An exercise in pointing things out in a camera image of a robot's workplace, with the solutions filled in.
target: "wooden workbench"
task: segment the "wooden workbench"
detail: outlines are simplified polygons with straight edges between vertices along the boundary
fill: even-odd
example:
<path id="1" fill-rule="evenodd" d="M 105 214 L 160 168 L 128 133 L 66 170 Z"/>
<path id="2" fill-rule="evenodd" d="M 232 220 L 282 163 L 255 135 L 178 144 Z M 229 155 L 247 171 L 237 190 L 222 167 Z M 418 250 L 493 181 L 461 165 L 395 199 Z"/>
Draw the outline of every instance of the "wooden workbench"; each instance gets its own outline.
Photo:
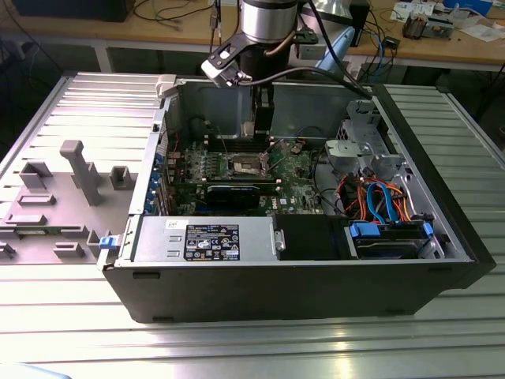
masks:
<path id="1" fill-rule="evenodd" d="M 156 5 L 162 8 L 184 3 L 182 0 L 157 0 Z M 391 11 L 388 9 L 394 4 L 395 0 L 372 0 L 379 24 L 384 30 L 390 30 L 387 32 L 389 36 L 401 40 L 395 59 L 396 64 L 496 70 L 505 62 L 505 42 L 502 39 L 485 43 L 458 30 L 454 31 L 451 40 L 448 41 L 402 38 L 403 24 L 389 20 Z M 166 15 L 176 16 L 205 6 L 208 6 L 207 0 L 193 0 L 182 9 L 166 12 Z M 140 7 L 138 12 L 146 17 L 153 17 L 149 3 Z M 224 39 L 229 37 L 234 30 L 236 12 L 235 7 L 223 7 Z M 210 39 L 209 16 L 210 10 L 206 10 L 182 18 L 181 32 L 154 21 L 142 20 L 132 14 L 123 23 L 19 16 L 17 20 L 42 43 L 84 44 L 94 47 L 101 68 L 103 71 L 108 71 L 112 70 L 107 54 L 108 47 L 207 51 Z M 489 16 L 505 18 L 505 12 L 493 9 Z M 4 9 L 0 12 L 0 32 L 3 39 L 27 40 L 27 37 L 9 19 Z M 356 58 L 361 64 L 375 53 L 376 48 L 371 39 L 363 36 L 360 46 L 351 48 L 349 56 L 351 61 Z"/>

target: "power supply label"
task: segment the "power supply label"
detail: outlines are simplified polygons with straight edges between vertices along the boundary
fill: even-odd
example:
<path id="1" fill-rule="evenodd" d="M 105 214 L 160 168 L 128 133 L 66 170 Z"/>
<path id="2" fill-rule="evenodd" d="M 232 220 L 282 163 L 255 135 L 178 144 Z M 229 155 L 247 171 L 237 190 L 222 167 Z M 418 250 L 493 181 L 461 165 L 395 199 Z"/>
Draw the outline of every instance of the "power supply label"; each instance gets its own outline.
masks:
<path id="1" fill-rule="evenodd" d="M 187 261 L 239 261 L 238 225 L 188 225 L 184 259 Z"/>

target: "blue cable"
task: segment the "blue cable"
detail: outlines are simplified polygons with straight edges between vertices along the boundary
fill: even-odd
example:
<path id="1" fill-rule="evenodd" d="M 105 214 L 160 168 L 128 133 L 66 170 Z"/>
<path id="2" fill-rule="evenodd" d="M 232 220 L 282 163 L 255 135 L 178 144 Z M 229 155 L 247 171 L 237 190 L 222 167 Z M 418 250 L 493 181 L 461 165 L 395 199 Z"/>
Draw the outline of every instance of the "blue cable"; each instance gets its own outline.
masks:
<path id="1" fill-rule="evenodd" d="M 393 200 L 391 199 L 391 194 L 389 193 L 389 190 L 387 190 L 387 187 L 383 183 L 372 183 L 370 186 L 368 186 L 368 189 L 366 190 L 366 204 L 368 206 L 368 210 L 370 213 L 372 213 L 381 224 L 385 224 L 386 221 L 382 218 L 382 216 L 376 212 L 375 208 L 373 207 L 372 203 L 372 194 L 373 194 L 373 189 L 379 186 L 382 191 L 384 192 L 384 199 L 386 201 L 386 209 L 387 209 L 387 214 L 389 215 L 389 219 L 393 222 L 398 221 L 398 215 L 395 212 L 395 209 L 393 208 Z"/>
<path id="2" fill-rule="evenodd" d="M 382 63 L 383 63 L 383 59 L 384 59 L 384 46 L 382 46 L 382 41 L 380 40 L 380 37 L 376 33 L 371 32 L 369 30 L 364 30 L 364 32 L 367 32 L 371 36 L 375 37 L 375 39 L 377 40 L 377 43 L 379 44 L 379 53 L 380 53 L 379 68 L 373 74 L 372 81 L 374 81 L 377 78 L 377 75 L 379 75 L 380 70 L 382 69 Z"/>

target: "motherboard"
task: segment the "motherboard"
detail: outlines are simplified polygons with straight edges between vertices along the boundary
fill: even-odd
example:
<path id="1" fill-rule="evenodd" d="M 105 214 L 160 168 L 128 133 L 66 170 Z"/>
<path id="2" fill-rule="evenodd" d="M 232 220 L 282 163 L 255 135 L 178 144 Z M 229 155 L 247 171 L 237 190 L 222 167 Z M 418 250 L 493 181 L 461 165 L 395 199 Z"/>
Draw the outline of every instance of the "motherboard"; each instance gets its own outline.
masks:
<path id="1" fill-rule="evenodd" d="M 154 167 L 153 214 L 322 214 L 312 181 L 316 150 L 303 141 L 190 141 Z"/>

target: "green circuit board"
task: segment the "green circuit board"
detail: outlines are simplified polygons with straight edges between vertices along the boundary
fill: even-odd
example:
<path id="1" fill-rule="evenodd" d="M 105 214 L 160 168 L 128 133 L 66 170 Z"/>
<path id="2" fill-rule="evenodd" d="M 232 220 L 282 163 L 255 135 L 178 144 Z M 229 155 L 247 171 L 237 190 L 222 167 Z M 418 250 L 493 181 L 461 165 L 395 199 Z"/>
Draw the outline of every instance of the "green circuit board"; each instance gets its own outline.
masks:
<path id="1" fill-rule="evenodd" d="M 168 156 L 166 185 L 174 199 L 172 214 L 179 216 L 266 216 L 319 214 L 323 209 L 311 179 L 309 150 L 293 153 L 295 141 L 282 141 L 268 153 L 210 152 L 204 143 L 186 145 Z M 236 211 L 216 210 L 205 203 L 210 186 L 254 186 L 259 205 Z"/>

